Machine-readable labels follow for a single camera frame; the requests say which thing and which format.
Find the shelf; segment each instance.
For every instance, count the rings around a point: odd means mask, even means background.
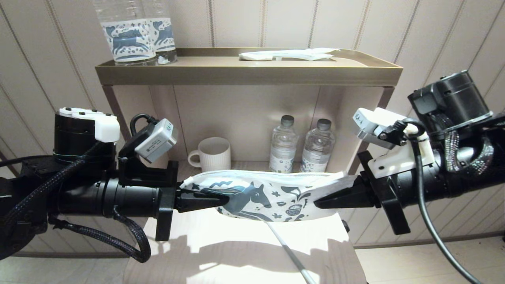
[[[396,86],[402,67],[368,54],[334,51],[324,61],[240,61],[238,54],[275,49],[178,49],[161,66],[96,66],[102,85],[345,85]]]

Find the white ceramic mug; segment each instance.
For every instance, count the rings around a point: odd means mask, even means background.
[[[221,137],[210,137],[198,144],[198,150],[191,151],[188,162],[191,166],[201,168],[201,171],[229,170],[231,168],[230,142]],[[200,162],[194,162],[191,157],[199,155]]]

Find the bottle label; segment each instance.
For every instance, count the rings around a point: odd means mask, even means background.
[[[114,61],[130,62],[153,58],[156,54],[146,19],[101,23]]]
[[[301,171],[302,172],[324,172],[326,170],[326,165],[328,165],[328,162],[324,164],[316,164],[313,162],[310,162],[309,160],[303,158],[301,160]]]
[[[292,159],[279,159],[270,154],[270,170],[278,173],[290,173],[293,170]]]
[[[174,33],[170,18],[149,19],[151,43],[155,52],[172,51],[175,49]]]

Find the white table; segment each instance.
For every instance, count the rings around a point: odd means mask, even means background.
[[[263,164],[238,162],[233,167],[261,170]],[[179,180],[195,173],[198,171],[183,163]],[[230,218],[213,208],[174,212],[170,240],[155,242],[156,222],[150,218],[144,227],[151,259],[143,264],[130,259],[124,284],[306,283],[264,222]],[[338,214],[270,224],[315,283],[366,283]]]

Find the bottle cap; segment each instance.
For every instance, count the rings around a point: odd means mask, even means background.
[[[294,117],[290,115],[283,115],[281,118],[281,124],[285,127],[290,127],[294,124]]]
[[[317,128],[322,131],[330,130],[331,121],[325,118],[321,118],[317,121]]]

